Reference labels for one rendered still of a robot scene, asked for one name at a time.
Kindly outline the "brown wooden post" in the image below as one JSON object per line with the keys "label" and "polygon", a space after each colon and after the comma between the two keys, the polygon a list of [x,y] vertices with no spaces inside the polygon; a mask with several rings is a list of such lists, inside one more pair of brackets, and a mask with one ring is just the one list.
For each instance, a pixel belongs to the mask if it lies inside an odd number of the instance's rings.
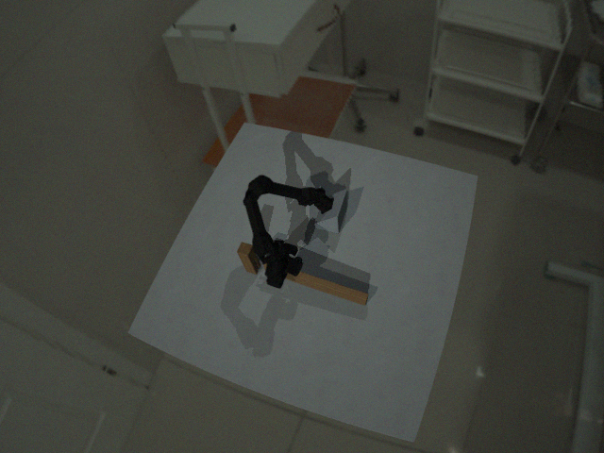
{"label": "brown wooden post", "polygon": [[[260,262],[253,251],[253,246],[249,243],[241,243],[237,254],[247,272],[257,274],[260,269]],[[258,269],[259,268],[259,269]]]}

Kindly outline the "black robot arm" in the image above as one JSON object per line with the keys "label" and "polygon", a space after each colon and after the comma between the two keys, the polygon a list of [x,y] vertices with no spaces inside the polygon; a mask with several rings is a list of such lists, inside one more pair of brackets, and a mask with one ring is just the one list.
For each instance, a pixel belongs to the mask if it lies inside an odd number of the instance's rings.
{"label": "black robot arm", "polygon": [[[298,205],[306,207],[314,204],[321,214],[332,209],[334,198],[329,198],[325,194],[324,188],[296,188],[293,186],[280,184],[272,181],[266,176],[258,176],[248,185],[248,190],[245,193],[243,203],[246,206],[248,220],[252,229],[253,238],[252,246],[255,255],[258,256],[262,264],[266,265],[265,275],[269,280],[281,281],[283,273],[297,277],[302,268],[302,258],[288,258],[284,266],[284,261],[287,259],[284,241],[275,240],[273,242],[270,234],[266,231],[261,218],[258,198],[261,194],[271,193],[290,197],[298,201]],[[269,254],[270,256],[264,257]]]}

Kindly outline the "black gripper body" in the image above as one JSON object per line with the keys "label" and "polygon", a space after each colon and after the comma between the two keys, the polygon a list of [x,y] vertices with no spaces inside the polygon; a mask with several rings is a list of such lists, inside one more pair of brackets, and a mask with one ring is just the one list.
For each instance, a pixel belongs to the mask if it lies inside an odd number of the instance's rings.
{"label": "black gripper body", "polygon": [[[292,254],[292,255],[295,256],[296,253],[297,253],[297,251],[298,251],[298,249],[297,249],[297,246],[289,244],[289,243],[284,243],[283,247],[285,248],[286,255],[287,255],[287,259],[283,262],[284,266],[285,266],[285,264],[288,261],[288,258],[290,257],[289,254]],[[273,286],[273,287],[276,287],[276,288],[281,288],[281,286],[283,284],[283,281],[284,281],[284,276],[285,276],[285,274],[283,273],[283,277],[282,277],[281,281],[273,281],[273,280],[269,280],[269,278],[267,278],[266,279],[266,283],[267,283],[267,285],[270,285],[270,286]]]}

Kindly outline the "brown wooden rail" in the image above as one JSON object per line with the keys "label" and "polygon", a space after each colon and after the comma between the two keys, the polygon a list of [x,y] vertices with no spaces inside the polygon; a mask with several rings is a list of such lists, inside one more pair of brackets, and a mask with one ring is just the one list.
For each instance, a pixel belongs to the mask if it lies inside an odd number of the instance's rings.
{"label": "brown wooden rail", "polygon": [[[286,273],[288,274],[288,273]],[[303,284],[305,286],[311,287],[313,289],[322,291],[327,294],[331,294],[337,296],[339,298],[344,298],[350,301],[353,301],[357,304],[366,305],[368,294],[362,291],[357,291],[338,283],[329,281],[324,278],[314,277],[305,273],[300,272],[297,277],[294,277],[290,274],[286,276],[285,279],[289,279],[291,281]]]}

